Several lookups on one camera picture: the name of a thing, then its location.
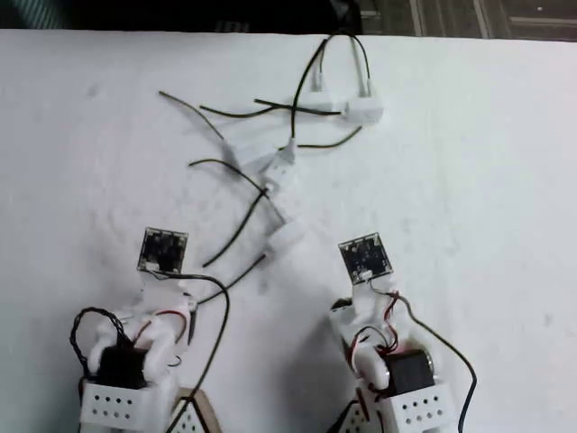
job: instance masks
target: white connector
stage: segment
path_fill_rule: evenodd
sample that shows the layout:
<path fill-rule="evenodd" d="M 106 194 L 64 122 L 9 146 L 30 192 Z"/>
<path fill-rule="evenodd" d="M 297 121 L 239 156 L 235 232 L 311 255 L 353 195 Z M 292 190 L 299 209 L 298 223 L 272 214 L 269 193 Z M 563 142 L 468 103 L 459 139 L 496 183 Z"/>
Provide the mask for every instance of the white connector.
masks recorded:
<path fill-rule="evenodd" d="M 333 111 L 334 102 L 326 89 L 325 79 L 320 70 L 316 70 L 311 79 L 310 89 L 303 89 L 298 98 L 298 106 L 311 110 Z"/>
<path fill-rule="evenodd" d="M 448 426 L 456 419 L 446 383 L 390 397 L 380 408 L 389 433 L 422 433 Z"/>
<path fill-rule="evenodd" d="M 270 165 L 262 173 L 264 184 L 270 194 L 275 194 L 280 187 L 289 183 L 295 170 L 297 145 L 291 138 L 288 144 L 277 151 Z"/>
<path fill-rule="evenodd" d="M 376 124 L 382 118 L 384 107 L 379 94 L 367 80 L 366 92 L 351 99 L 344 108 L 344 117 L 352 124 Z"/>
<path fill-rule="evenodd" d="M 263 144 L 232 144 L 223 141 L 232 163 L 241 171 L 256 172 L 266 167 L 275 156 L 276 149 Z"/>

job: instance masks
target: white 3d printed part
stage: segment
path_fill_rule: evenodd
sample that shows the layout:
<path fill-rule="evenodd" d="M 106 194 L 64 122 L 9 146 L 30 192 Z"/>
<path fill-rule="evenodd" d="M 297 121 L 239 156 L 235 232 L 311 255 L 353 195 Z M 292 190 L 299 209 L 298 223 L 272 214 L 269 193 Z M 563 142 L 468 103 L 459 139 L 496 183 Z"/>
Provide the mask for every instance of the white 3d printed part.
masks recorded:
<path fill-rule="evenodd" d="M 376 124 L 382 118 L 384 107 L 370 80 L 367 89 L 367 94 L 346 103 L 344 117 L 352 124 Z"/>
<path fill-rule="evenodd" d="M 422 433 L 452 424 L 456 418 L 446 383 L 396 395 L 380 407 L 388 433 Z"/>

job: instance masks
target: black cable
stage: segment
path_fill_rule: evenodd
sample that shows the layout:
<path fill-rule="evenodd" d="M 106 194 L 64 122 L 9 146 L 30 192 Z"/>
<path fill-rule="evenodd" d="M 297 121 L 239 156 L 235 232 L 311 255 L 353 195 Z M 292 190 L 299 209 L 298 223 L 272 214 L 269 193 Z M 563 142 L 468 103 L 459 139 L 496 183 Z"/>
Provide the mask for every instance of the black cable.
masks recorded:
<path fill-rule="evenodd" d="M 213 159 L 213 158 L 207 158 L 204 160 L 198 160 L 198 161 L 192 161 L 188 167 L 194 167 L 195 165 L 199 165 L 199 164 L 205 164 L 207 162 L 216 162 L 218 164 L 222 164 L 224 165 L 228 170 L 233 171 L 234 173 L 238 174 L 239 176 L 241 176 L 243 179 L 245 179 L 247 182 L 249 182 L 251 185 L 253 185 L 259 192 L 261 192 L 263 194 L 263 196 L 269 201 L 270 205 L 272 206 L 272 209 L 275 211 L 275 213 L 277 214 L 277 216 L 279 217 L 279 219 L 281 221 L 284 220 L 283 215 L 279 212 L 279 210 L 277 209 L 276 206 L 274 206 L 274 203 L 272 202 L 272 200 L 270 199 L 269 195 L 268 195 L 268 191 L 264 188 L 259 187 L 259 185 L 252 180 L 249 176 L 247 176 L 246 174 L 244 174 L 242 171 L 238 170 L 236 167 L 234 167 L 232 164 L 229 164 L 226 161 L 222 161 L 222 160 L 217 160 L 217 159 Z"/>
<path fill-rule="evenodd" d="M 270 106 L 272 108 L 285 108 L 287 110 L 292 109 L 292 106 L 287 104 L 279 104 L 277 102 L 265 101 L 264 99 L 253 99 L 256 104 L 264 104 L 265 106 Z M 303 106 L 298 106 L 297 111 L 301 113 L 309 113 L 310 115 L 341 115 L 340 111 L 325 111 L 325 110 L 315 110 L 313 108 L 306 108 Z"/>
<path fill-rule="evenodd" d="M 194 167 L 195 165 L 199 165 L 199 164 L 205 164 L 207 162 L 216 162 L 218 164 L 222 164 L 224 165 L 228 170 L 235 172 L 236 174 L 238 174 L 239 176 L 241 176 L 243 179 L 245 179 L 246 181 L 248 181 L 249 183 L 251 183 L 251 185 L 253 185 L 259 192 L 266 192 L 263 188 L 259 187 L 259 185 L 252 180 L 251 178 L 249 178 L 246 174 L 244 174 L 242 171 L 238 170 L 236 167 L 234 167 L 232 164 L 229 164 L 226 161 L 222 161 L 222 160 L 216 160 L 213 158 L 206 158 L 204 160 L 198 160 L 198 161 L 192 161 L 188 164 L 188 167 Z"/>
<path fill-rule="evenodd" d="M 206 124 L 208 126 L 210 126 L 210 128 L 215 132 L 216 135 L 218 135 L 218 138 L 220 138 L 221 140 L 224 140 L 224 136 L 222 134 L 220 134 L 220 132 L 216 129 L 216 126 L 214 126 L 212 124 L 212 122 L 210 120 L 208 120 L 208 118 L 205 115 L 203 115 L 198 109 L 196 109 L 194 106 L 192 106 L 188 102 L 183 101 L 182 99 L 178 99 L 177 97 L 174 97 L 173 95 L 169 95 L 168 93 L 163 92 L 162 90 L 159 90 L 159 95 L 166 97 L 167 99 L 171 99 L 172 101 L 178 102 L 179 104 L 185 106 L 186 108 L 189 108 L 192 111 L 194 111 L 196 114 L 198 114 L 200 117 L 202 117 L 202 119 L 206 122 Z"/>
<path fill-rule="evenodd" d="M 174 363 L 174 364 L 169 364 L 168 367 L 178 367 L 179 365 L 182 364 L 182 358 L 178 355 L 174 355 L 175 358 L 177 358 L 179 361 Z"/>
<path fill-rule="evenodd" d="M 230 290 L 238 281 L 240 281 L 240 280 L 242 280 L 244 277 L 246 277 L 246 275 L 248 275 L 248 273 L 249 273 L 250 271 L 252 271 L 254 268 L 256 268 L 256 267 L 257 267 L 264 259 L 266 259 L 266 258 L 267 258 L 266 254 L 261 255 L 261 257 L 259 257 L 258 259 L 256 259 L 256 260 L 251 264 L 251 266 L 249 266 L 248 268 L 246 268 L 246 270 L 245 270 L 243 273 L 241 273 L 241 274 L 240 274 L 238 277 L 236 277 L 228 286 L 226 286 L 226 289 L 227 289 L 227 290 Z M 200 301 L 198 302 L 198 305 L 205 304 L 205 303 L 207 303 L 209 300 L 212 300 L 212 299 L 214 299 L 214 298 L 216 298 L 216 297 L 218 297 L 218 296 L 220 296 L 220 295 L 222 295 L 222 292 L 221 292 L 221 291 L 218 291 L 217 293 L 215 293 L 215 294 L 213 294 L 213 295 L 210 295 L 210 296 L 208 296 L 208 297 L 200 300 Z"/>
<path fill-rule="evenodd" d="M 305 84 L 305 79 L 307 78 L 308 72 L 313 67 L 313 64 L 315 63 L 316 58 L 321 53 L 321 51 L 325 48 L 325 46 L 326 46 L 326 39 L 323 39 L 321 44 L 316 49 L 315 54 L 313 54 L 313 57 L 311 57 L 310 60 L 308 61 L 307 67 L 305 68 L 305 71 L 303 72 L 303 76 L 300 78 L 300 82 L 298 83 L 297 93 L 295 93 L 295 97 L 292 100 L 292 107 L 290 109 L 290 136 L 291 136 L 291 138 L 295 138 L 295 119 L 297 117 L 298 97 L 300 95 L 301 90 L 303 89 L 303 85 Z"/>
<path fill-rule="evenodd" d="M 76 340 L 76 334 L 78 332 L 78 327 L 80 326 L 80 322 L 82 321 L 82 318 L 87 313 L 97 313 L 97 314 L 100 314 L 100 315 L 105 316 L 106 318 L 110 319 L 112 326 L 116 329 L 116 344 L 117 345 L 120 345 L 120 346 L 132 346 L 133 345 L 132 340 L 124 333 L 124 326 L 123 326 L 122 322 L 113 313 L 111 313 L 110 311 L 108 311 L 106 309 L 99 309 L 96 307 L 88 307 L 88 308 L 82 309 L 77 314 L 77 316 L 74 318 L 74 324 L 72 325 L 72 330 L 70 331 L 69 341 L 70 341 L 70 344 L 72 345 L 72 348 L 74 349 L 74 353 L 76 354 L 78 360 L 80 361 L 80 364 L 82 365 L 82 370 L 83 370 L 83 374 L 84 374 L 83 378 L 89 378 L 91 376 L 91 374 L 90 374 L 90 370 L 88 369 L 88 358 L 86 358 L 82 354 L 80 347 L 78 347 L 78 343 Z"/>
<path fill-rule="evenodd" d="M 356 134 L 358 134 L 362 129 L 362 126 L 357 126 L 357 128 L 344 137 L 342 140 L 339 140 L 336 143 L 332 144 L 299 144 L 297 147 L 299 149 L 332 149 L 334 147 L 338 147 L 342 144 L 345 144 L 349 140 L 351 140 Z"/>
<path fill-rule="evenodd" d="M 447 340 L 445 340 L 442 336 L 437 334 L 429 325 L 425 324 L 424 322 L 422 322 L 418 318 L 416 318 L 415 314 L 413 313 L 413 309 L 411 308 L 410 302 L 405 297 L 399 295 L 398 293 L 387 293 L 387 295 L 392 297 L 393 299 L 398 299 L 403 304 L 405 304 L 405 306 L 407 307 L 408 315 L 411 317 L 411 319 L 415 323 L 417 323 L 419 326 L 421 326 L 424 330 L 428 331 L 433 336 L 435 336 L 437 340 L 439 340 L 441 343 L 443 343 L 449 349 L 451 349 L 457 356 L 459 356 L 461 361 L 463 361 L 464 364 L 469 369 L 469 372 L 471 373 L 471 378 L 472 378 L 471 387 L 469 388 L 469 392 L 467 392 L 467 397 L 465 398 L 463 408 L 461 409 L 461 416 L 459 417 L 459 424 L 458 424 L 459 433 L 463 433 L 463 425 L 465 423 L 465 417 L 467 415 L 467 410 L 469 409 L 469 405 L 471 404 L 472 395 L 473 395 L 475 388 L 477 386 L 477 374 L 475 373 L 475 370 L 472 368 L 472 364 L 465 357 L 465 355 L 463 355 L 461 352 L 459 352 L 459 350 L 454 345 L 452 345 Z"/>
<path fill-rule="evenodd" d="M 246 223 L 249 222 L 249 219 L 251 218 L 251 215 L 254 213 L 254 210 L 256 209 L 256 206 L 259 204 L 259 201 L 261 201 L 261 198 L 266 196 L 266 193 L 267 193 L 266 189 L 261 190 L 261 192 L 259 193 L 257 198 L 251 203 L 248 211 L 246 212 L 246 215 L 244 216 L 243 220 L 241 221 L 241 224 L 234 231 L 231 238 L 228 240 L 228 242 L 226 242 L 226 244 L 223 245 L 223 247 L 218 251 L 218 253 L 216 253 L 215 255 L 213 255 L 212 258 L 208 259 L 205 263 L 203 263 L 203 265 L 202 265 L 203 268 L 210 266 L 212 263 L 214 263 L 216 260 L 218 260 L 218 258 L 221 255 L 223 255 L 224 253 L 226 253 L 226 250 L 228 250 L 233 245 L 236 238 L 239 236 L 239 234 L 243 231 L 244 227 L 246 226 Z"/>
<path fill-rule="evenodd" d="M 266 115 L 267 113 L 269 113 L 273 110 L 278 110 L 281 107 L 280 106 L 269 106 L 268 108 L 265 108 L 263 110 L 253 111 L 251 113 L 241 113 L 241 114 L 228 113 L 226 111 L 216 110 L 216 109 L 211 108 L 209 106 L 199 106 L 198 108 L 200 108 L 201 110 L 208 111 L 210 113 L 214 113 L 215 115 L 223 115 L 224 117 L 232 117 L 234 119 L 248 119 L 249 117 L 256 117 L 257 115 Z"/>
<path fill-rule="evenodd" d="M 371 79 L 371 68 L 369 68 L 369 57 L 367 56 L 367 51 L 364 49 L 364 46 L 362 45 L 362 42 L 359 40 L 359 38 L 357 38 L 354 34 L 352 33 L 348 33 L 348 32 L 335 32 L 333 34 L 331 34 L 327 39 L 326 39 L 326 44 L 333 39 L 335 36 L 339 36 L 339 35 L 344 35 L 344 36 L 348 36 L 349 38 L 353 39 L 354 41 L 356 41 L 359 46 L 361 47 L 361 51 L 362 51 L 362 56 L 364 57 L 364 66 L 367 70 L 367 79 Z M 325 59 L 325 49 L 326 49 L 326 44 L 325 47 L 323 48 L 323 52 L 321 53 L 321 59 L 318 63 L 318 70 L 320 71 L 320 73 L 323 73 L 323 61 Z"/>
<path fill-rule="evenodd" d="M 226 322 L 228 320 L 228 315 L 229 315 L 230 308 L 231 308 L 231 299 L 228 296 L 228 291 L 226 291 L 226 287 L 224 286 L 224 284 L 222 282 L 220 282 L 219 280 L 217 280 L 216 278 L 213 278 L 209 275 L 190 274 L 190 273 L 188 273 L 188 274 L 186 274 L 186 273 L 171 273 L 171 272 L 159 272 L 159 273 L 161 273 L 162 275 L 167 276 L 169 278 L 175 279 L 175 280 L 210 281 L 210 282 L 212 282 L 218 286 L 218 288 L 224 294 L 224 298 L 226 299 L 226 306 L 224 309 L 223 323 L 220 326 L 220 330 L 218 331 L 218 336 L 216 337 L 216 341 L 215 341 L 215 345 L 213 346 L 213 350 L 211 351 L 210 356 L 208 356 L 208 361 L 206 361 L 205 369 L 200 374 L 200 378 L 198 379 L 197 384 L 192 389 L 190 394 L 187 396 L 185 403 L 182 405 L 182 408 L 180 408 L 180 411 L 177 414 L 177 416 L 175 417 L 175 419 L 170 423 L 169 427 L 167 428 L 166 433 L 170 433 L 179 424 L 180 418 L 187 411 L 187 407 L 188 407 L 189 403 L 192 403 L 192 401 L 195 398 L 195 395 L 197 394 L 198 390 L 202 386 L 203 381 L 205 380 L 206 374 L 208 373 L 208 370 L 210 369 L 210 365 L 212 364 L 213 359 L 215 358 L 216 350 L 220 346 L 220 342 L 221 342 L 221 339 L 223 337 L 224 329 L 226 328 Z"/>

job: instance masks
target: circuit board chip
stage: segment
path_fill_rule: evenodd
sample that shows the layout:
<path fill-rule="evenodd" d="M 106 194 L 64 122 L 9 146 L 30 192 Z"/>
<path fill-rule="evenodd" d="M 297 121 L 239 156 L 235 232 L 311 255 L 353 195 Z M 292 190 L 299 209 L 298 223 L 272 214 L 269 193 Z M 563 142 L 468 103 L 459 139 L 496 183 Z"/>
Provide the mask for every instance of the circuit board chip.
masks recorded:
<path fill-rule="evenodd" d="M 137 269 L 180 273 L 187 240 L 187 233 L 147 227 Z"/>
<path fill-rule="evenodd" d="M 378 233 L 339 244 L 353 285 L 393 272 Z"/>

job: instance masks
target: white plastic housing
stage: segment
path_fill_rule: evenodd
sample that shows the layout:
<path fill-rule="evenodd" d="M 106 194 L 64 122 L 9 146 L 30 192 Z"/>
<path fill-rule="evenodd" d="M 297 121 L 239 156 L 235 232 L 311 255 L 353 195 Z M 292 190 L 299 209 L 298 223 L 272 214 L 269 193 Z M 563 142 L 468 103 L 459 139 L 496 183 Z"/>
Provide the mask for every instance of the white plastic housing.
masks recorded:
<path fill-rule="evenodd" d="M 446 383 L 407 392 L 382 401 L 385 431 L 422 433 L 454 423 L 453 397 Z"/>
<path fill-rule="evenodd" d="M 104 427 L 164 433 L 178 389 L 174 373 L 167 374 L 158 384 L 141 390 L 85 382 L 80 432 L 99 431 L 97 427 Z"/>
<path fill-rule="evenodd" d="M 290 139 L 284 149 L 277 151 L 270 165 L 262 173 L 264 184 L 271 194 L 287 185 L 294 176 L 297 146 Z"/>
<path fill-rule="evenodd" d="M 127 390 L 87 383 L 80 422 L 109 428 L 144 431 L 151 390 Z"/>
<path fill-rule="evenodd" d="M 376 124 L 382 118 L 384 107 L 370 81 L 367 89 L 368 92 L 346 103 L 344 117 L 352 124 Z"/>
<path fill-rule="evenodd" d="M 298 98 L 298 106 L 310 108 L 312 110 L 333 111 L 334 102 L 331 94 L 325 90 L 322 78 L 316 86 L 319 90 L 303 91 Z"/>
<path fill-rule="evenodd" d="M 264 144 L 225 143 L 233 164 L 241 171 L 256 172 L 272 161 L 277 150 Z"/>

